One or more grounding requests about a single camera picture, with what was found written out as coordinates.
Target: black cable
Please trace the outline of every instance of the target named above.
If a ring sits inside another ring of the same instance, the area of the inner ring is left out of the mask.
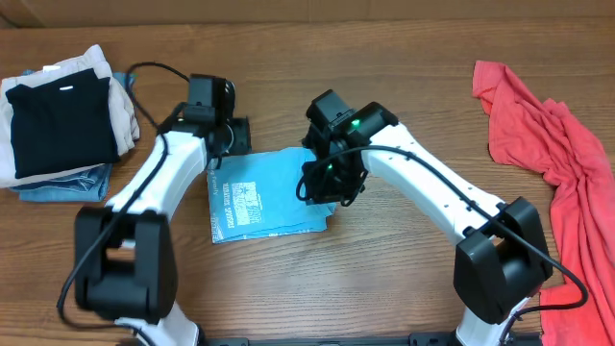
[[[299,200],[301,200],[301,201],[306,201],[306,200],[309,199],[307,196],[306,197],[301,196],[301,186],[305,183],[306,176],[314,174],[314,172],[316,172],[318,168],[323,167],[325,164],[331,162],[333,159],[339,158],[339,157],[341,157],[343,155],[348,155],[348,154],[352,154],[352,153],[355,153],[355,152],[360,152],[360,151],[363,151],[363,150],[382,150],[382,151],[387,151],[387,152],[403,155],[403,156],[406,157],[406,160],[408,160],[408,161],[414,160],[414,161],[418,162],[425,169],[429,170],[429,172],[431,172],[434,176],[436,176],[450,190],[452,190],[463,202],[465,202],[468,205],[468,207],[470,207],[471,209],[475,210],[482,217],[487,219],[487,221],[491,222],[501,232],[506,234],[508,237],[512,238],[518,244],[524,246],[526,249],[532,251],[533,253],[538,255],[541,259],[545,260],[550,265],[552,265],[555,268],[557,268],[557,270],[559,270],[563,275],[565,275],[568,278],[570,278],[570,280],[572,280],[572,282],[575,283],[575,285],[578,287],[578,290],[580,291],[580,294],[581,294],[581,298],[578,301],[574,302],[574,303],[537,306],[537,307],[520,309],[517,312],[513,313],[512,316],[510,316],[510,319],[508,320],[508,322],[506,323],[506,326],[504,327],[504,330],[503,330],[502,335],[500,337],[500,344],[501,345],[505,345],[506,344],[506,342],[507,342],[506,339],[508,337],[508,334],[510,333],[510,330],[511,330],[512,325],[514,324],[514,322],[516,320],[520,320],[521,316],[526,314],[526,313],[535,312],[535,311],[544,311],[544,310],[576,309],[576,308],[582,307],[585,303],[587,303],[587,300],[589,299],[589,292],[587,291],[587,287],[585,287],[583,282],[575,274],[573,274],[573,272],[571,272],[568,268],[563,266],[561,263],[559,263],[556,260],[554,260],[551,257],[549,257],[549,255],[547,255],[547,254],[543,253],[542,251],[538,250],[536,247],[534,247],[533,245],[528,243],[525,239],[523,239],[522,237],[520,237],[516,233],[512,232],[506,225],[504,225],[502,222],[500,222],[499,220],[497,220],[496,218],[491,216],[483,208],[479,207],[475,201],[471,200],[465,193],[463,193],[463,191],[461,191],[457,186],[455,186],[455,184],[453,184],[448,178],[446,178],[444,176],[444,174],[440,173],[440,171],[435,169],[428,162],[426,162],[423,159],[417,157],[416,154],[414,154],[412,152],[408,152],[408,151],[405,151],[405,150],[402,150],[402,149],[399,149],[399,148],[383,146],[383,145],[361,146],[361,147],[351,148],[351,149],[347,149],[347,150],[344,150],[344,151],[337,152],[335,154],[332,154],[332,155],[330,155],[330,156],[328,156],[328,157],[318,161],[316,164],[314,164],[311,167],[311,169],[308,172],[306,172],[306,174],[303,177],[301,177],[301,179],[299,180],[299,183],[297,184],[297,190],[296,190],[297,198]]]
[[[163,63],[159,63],[159,62],[139,62],[139,63],[136,63],[136,64],[132,65],[128,69],[128,71],[126,71],[126,78],[125,78],[125,81],[124,81],[124,88],[126,88],[126,92],[128,93],[128,96],[130,97],[130,99],[133,102],[133,104],[135,105],[135,107],[143,114],[143,116],[145,116],[145,118],[150,122],[150,124],[152,124],[152,126],[157,130],[157,134],[158,134],[160,132],[160,126],[158,125],[156,120],[154,120],[152,115],[150,115],[150,113],[147,110],[145,110],[141,106],[141,104],[136,100],[135,94],[133,93],[133,90],[131,88],[130,76],[131,76],[131,74],[137,68],[139,68],[141,66],[161,67],[161,68],[164,68],[164,69],[166,69],[168,71],[171,71],[171,72],[175,73],[176,75],[180,76],[181,78],[185,79],[186,81],[189,81],[189,79],[183,73],[179,72],[175,68],[167,66],[167,65],[165,65]],[[168,142],[166,141],[166,138],[165,138],[164,135],[160,136],[160,138],[162,139],[162,144],[163,144],[162,155],[160,157],[160,160],[158,161],[158,163],[154,167],[154,169],[152,169],[152,172],[150,172],[150,174],[145,178],[145,180],[143,180],[143,183],[141,183],[141,185],[135,190],[135,192],[133,192],[133,195],[131,196],[131,198],[129,198],[129,200],[126,202],[126,204],[113,216],[113,218],[105,226],[105,229],[103,230],[103,232],[101,232],[100,235],[98,235],[96,240],[87,249],[87,251],[84,253],[84,255],[79,259],[79,261],[77,262],[77,264],[75,265],[73,270],[70,272],[70,274],[66,278],[66,281],[64,282],[64,285],[62,286],[62,289],[61,289],[60,297],[58,298],[58,302],[56,303],[56,308],[58,310],[58,316],[60,317],[60,320],[62,321],[63,324],[65,324],[67,326],[70,326],[72,328],[75,328],[75,329],[87,329],[87,330],[126,327],[126,326],[117,326],[117,325],[114,325],[114,324],[87,325],[87,324],[75,323],[75,322],[71,321],[64,314],[64,303],[66,301],[66,296],[68,295],[68,290],[70,289],[70,286],[72,286],[72,284],[74,283],[75,278],[79,274],[79,271],[82,269],[82,267],[84,266],[86,261],[91,257],[91,255],[95,251],[100,251],[102,249],[103,245],[107,242],[107,240],[109,240],[111,234],[113,233],[113,230],[115,230],[115,226],[117,225],[119,220],[122,218],[122,216],[126,215],[126,213],[128,212],[128,209],[130,208],[130,206],[136,201],[136,199],[138,199],[139,195],[143,192],[143,190],[145,190],[147,185],[150,184],[150,182],[154,179],[156,174],[162,168],[162,165],[164,164],[164,161],[166,160],[166,157],[168,156],[169,145],[168,145]],[[148,343],[150,343],[149,346],[154,346],[154,343],[151,343],[151,342],[148,342]]]

